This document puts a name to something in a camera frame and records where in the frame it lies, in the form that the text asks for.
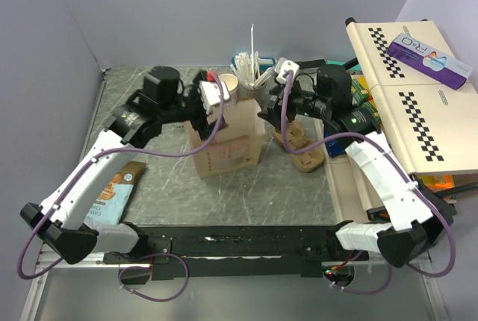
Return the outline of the grey straw holder cup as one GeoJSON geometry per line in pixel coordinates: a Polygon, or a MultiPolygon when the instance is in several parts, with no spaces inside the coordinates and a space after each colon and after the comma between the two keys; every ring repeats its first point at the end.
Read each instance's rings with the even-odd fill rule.
{"type": "Polygon", "coordinates": [[[239,80],[238,82],[238,100],[239,101],[254,99],[257,101],[257,103],[262,105],[264,103],[266,92],[267,92],[266,84],[262,84],[258,88],[252,88],[251,86],[249,86],[242,80],[239,80]]]}

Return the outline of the pink white paper bag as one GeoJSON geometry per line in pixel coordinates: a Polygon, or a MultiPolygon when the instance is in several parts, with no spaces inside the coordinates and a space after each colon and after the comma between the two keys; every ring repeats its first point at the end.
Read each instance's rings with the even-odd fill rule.
{"type": "Polygon", "coordinates": [[[266,138],[265,122],[257,116],[260,111],[254,99],[225,107],[223,116],[227,126],[217,132],[205,149],[193,155],[201,179],[258,164],[266,138]]]}

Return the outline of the brown pulp cup carrier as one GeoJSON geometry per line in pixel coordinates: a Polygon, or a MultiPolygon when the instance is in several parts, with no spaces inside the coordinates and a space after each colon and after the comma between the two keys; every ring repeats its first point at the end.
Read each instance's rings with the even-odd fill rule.
{"type": "MultiPolygon", "coordinates": [[[[314,142],[306,136],[302,124],[296,120],[287,123],[286,137],[289,146],[293,150],[304,149],[314,142]]],[[[294,166],[302,172],[315,171],[323,165],[326,159],[323,150],[320,147],[316,147],[299,155],[289,153],[289,157],[294,166]]]]}

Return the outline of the white paper cup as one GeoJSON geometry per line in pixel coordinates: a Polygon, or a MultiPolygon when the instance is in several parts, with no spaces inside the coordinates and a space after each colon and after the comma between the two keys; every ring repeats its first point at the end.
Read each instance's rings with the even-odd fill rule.
{"type": "Polygon", "coordinates": [[[175,122],[168,124],[167,127],[174,130],[182,130],[184,129],[184,124],[182,122],[175,122]]]}

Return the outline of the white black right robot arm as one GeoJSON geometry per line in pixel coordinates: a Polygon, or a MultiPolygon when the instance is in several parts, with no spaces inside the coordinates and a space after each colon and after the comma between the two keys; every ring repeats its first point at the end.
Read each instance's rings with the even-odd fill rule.
{"type": "Polygon", "coordinates": [[[403,267],[446,236],[450,259],[439,274],[448,274],[456,261],[456,242],[451,231],[453,207],[405,172],[373,114],[353,103],[352,78],[347,69],[339,65],[321,66],[310,90],[301,88],[297,81],[299,66],[291,60],[269,71],[276,85],[258,117],[280,133],[284,148],[292,154],[338,141],[388,214],[386,222],[346,222],[326,241],[327,254],[343,260],[351,251],[375,252],[393,267],[403,267]],[[328,136],[310,146],[292,149],[287,127],[296,115],[319,119],[328,136]]]}

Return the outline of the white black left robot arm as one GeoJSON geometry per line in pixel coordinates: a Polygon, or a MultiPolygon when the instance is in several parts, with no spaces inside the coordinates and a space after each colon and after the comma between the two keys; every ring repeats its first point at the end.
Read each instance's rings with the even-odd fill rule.
{"type": "Polygon", "coordinates": [[[87,220],[90,208],[113,177],[166,124],[189,122],[208,145],[225,126],[222,112],[230,99],[225,84],[213,72],[201,70],[186,86],[177,69],[156,66],[143,85],[112,112],[96,142],[59,188],[39,204],[28,203],[20,216],[62,261],[76,264],[92,252],[121,253],[142,261],[149,236],[136,225],[105,225],[87,220]]]}

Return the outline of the tall wrapped straw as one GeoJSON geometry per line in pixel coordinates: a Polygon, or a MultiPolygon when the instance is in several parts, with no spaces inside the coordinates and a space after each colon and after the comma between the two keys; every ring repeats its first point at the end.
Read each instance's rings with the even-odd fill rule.
{"type": "Polygon", "coordinates": [[[255,25],[252,23],[250,27],[250,69],[251,69],[251,79],[255,80],[255,40],[254,40],[254,29],[255,25]]]}

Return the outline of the stack of white paper cups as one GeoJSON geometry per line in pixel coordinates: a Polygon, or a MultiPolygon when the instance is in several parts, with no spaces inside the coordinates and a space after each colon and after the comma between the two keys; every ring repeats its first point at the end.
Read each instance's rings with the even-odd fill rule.
{"type": "Polygon", "coordinates": [[[238,78],[231,73],[224,73],[219,75],[219,79],[224,83],[228,90],[230,96],[228,104],[236,105],[238,101],[238,78]]]}

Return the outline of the blue white box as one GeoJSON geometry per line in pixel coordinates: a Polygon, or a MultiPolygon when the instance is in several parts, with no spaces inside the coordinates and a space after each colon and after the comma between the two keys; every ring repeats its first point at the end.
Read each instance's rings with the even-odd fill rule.
{"type": "MultiPolygon", "coordinates": [[[[276,64],[276,60],[273,57],[255,57],[255,68],[259,68],[261,71],[273,67],[276,64]]],[[[232,58],[232,65],[237,68],[239,65],[252,65],[251,57],[247,53],[241,53],[232,58]]]]}

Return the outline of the black rectangular box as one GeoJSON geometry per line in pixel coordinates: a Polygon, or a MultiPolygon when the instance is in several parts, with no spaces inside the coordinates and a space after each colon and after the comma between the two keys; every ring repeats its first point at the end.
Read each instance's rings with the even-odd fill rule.
{"type": "Polygon", "coordinates": [[[316,73],[319,68],[325,66],[327,62],[324,59],[315,59],[297,61],[297,64],[299,65],[299,72],[313,74],[316,73]]]}

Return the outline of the blue snack packet right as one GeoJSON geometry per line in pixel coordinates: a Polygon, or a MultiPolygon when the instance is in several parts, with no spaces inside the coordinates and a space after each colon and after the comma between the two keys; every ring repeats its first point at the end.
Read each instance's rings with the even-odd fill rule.
{"type": "Polygon", "coordinates": [[[344,148],[340,144],[339,139],[327,141],[325,145],[326,145],[327,153],[331,158],[336,158],[338,156],[346,154],[346,152],[344,151],[344,148]]]}

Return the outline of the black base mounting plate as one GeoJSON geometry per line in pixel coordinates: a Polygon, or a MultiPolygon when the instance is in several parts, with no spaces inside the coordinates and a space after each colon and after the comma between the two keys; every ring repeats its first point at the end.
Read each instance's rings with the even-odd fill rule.
{"type": "Polygon", "coordinates": [[[151,267],[152,280],[191,277],[300,275],[320,278],[326,262],[351,252],[337,225],[144,226],[146,248],[135,256],[105,254],[105,264],[151,267]]]}

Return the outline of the cream checkered folding board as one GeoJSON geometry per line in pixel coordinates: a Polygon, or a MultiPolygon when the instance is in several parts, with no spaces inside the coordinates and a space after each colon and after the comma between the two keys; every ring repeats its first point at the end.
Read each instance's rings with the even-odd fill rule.
{"type": "Polygon", "coordinates": [[[433,21],[357,22],[346,32],[376,104],[385,135],[407,174],[477,173],[477,92],[454,90],[388,56],[400,34],[451,55],[433,21]]]}

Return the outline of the purple white R&O box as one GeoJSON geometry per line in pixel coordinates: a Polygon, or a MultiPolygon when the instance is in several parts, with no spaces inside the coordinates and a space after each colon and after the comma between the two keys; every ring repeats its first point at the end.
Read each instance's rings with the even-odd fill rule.
{"type": "Polygon", "coordinates": [[[454,90],[458,90],[474,70],[472,66],[407,34],[399,34],[388,46],[387,54],[454,90]]]}

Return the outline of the aluminium rail frame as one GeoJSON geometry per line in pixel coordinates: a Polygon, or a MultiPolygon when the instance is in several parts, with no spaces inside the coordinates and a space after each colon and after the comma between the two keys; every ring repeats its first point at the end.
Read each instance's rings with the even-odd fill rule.
{"type": "Polygon", "coordinates": [[[268,271],[263,258],[104,264],[94,255],[33,281],[22,320],[448,320],[435,280],[380,258],[347,264],[333,287],[325,264],[268,271]],[[259,274],[252,268],[260,267],[259,274]]]}

